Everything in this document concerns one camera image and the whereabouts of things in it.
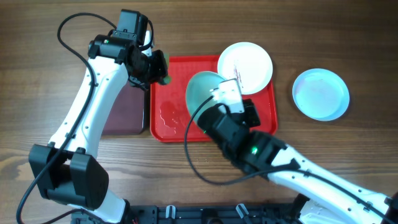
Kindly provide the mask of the light blue plate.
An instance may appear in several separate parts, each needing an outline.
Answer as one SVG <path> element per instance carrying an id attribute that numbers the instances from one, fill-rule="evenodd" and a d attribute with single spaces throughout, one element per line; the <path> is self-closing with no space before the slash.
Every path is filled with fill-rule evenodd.
<path id="1" fill-rule="evenodd" d="M 189 113 L 189 119 L 196 109 L 209 97 L 211 90 L 218 88 L 218 85 L 226 79 L 215 72 L 198 72 L 191 77 L 185 92 L 185 102 Z"/>
<path id="2" fill-rule="evenodd" d="M 348 86 L 336 73 L 313 68 L 301 73 L 292 86 L 296 107 L 317 121 L 333 121 L 343 116 L 350 103 Z"/>

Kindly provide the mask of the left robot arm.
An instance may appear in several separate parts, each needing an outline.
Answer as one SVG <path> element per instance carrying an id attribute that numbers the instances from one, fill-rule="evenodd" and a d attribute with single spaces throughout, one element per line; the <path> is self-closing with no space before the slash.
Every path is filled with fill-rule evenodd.
<path id="1" fill-rule="evenodd" d="M 98 35 L 83 58 L 86 73 L 63 124 L 46 145 L 29 153 L 32 188 L 42 198 L 69 205 L 101 223 L 134 223 L 127 200 L 109 189 L 109 175 L 96 157 L 111 108 L 125 85 L 147 90 L 170 82 L 167 62 L 154 49 L 151 21 L 123 9 L 119 22 Z"/>

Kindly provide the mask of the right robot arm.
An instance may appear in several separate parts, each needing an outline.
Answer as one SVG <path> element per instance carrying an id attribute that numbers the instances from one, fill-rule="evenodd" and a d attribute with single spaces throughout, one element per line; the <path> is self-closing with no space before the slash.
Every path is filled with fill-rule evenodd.
<path id="1" fill-rule="evenodd" d="M 308 198 L 299 220 L 316 217 L 315 204 L 343 223 L 397 223 L 397 197 L 366 190 L 311 162 L 274 136 L 251 131 L 240 115 L 218 103 L 199 116 L 197 125 L 245 178 L 261 176 Z"/>

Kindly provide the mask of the green yellow sponge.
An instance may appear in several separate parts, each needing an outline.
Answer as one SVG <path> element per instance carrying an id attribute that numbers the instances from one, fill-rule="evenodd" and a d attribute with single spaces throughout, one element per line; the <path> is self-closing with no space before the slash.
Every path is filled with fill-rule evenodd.
<path id="1" fill-rule="evenodd" d="M 160 85 L 168 85 L 172 80 L 171 76 L 169 75 L 169 54 L 163 52 L 162 56 L 163 56 L 163 58 L 162 58 L 162 60 L 163 60 L 162 73 L 164 75 L 160 79 L 159 84 Z"/>

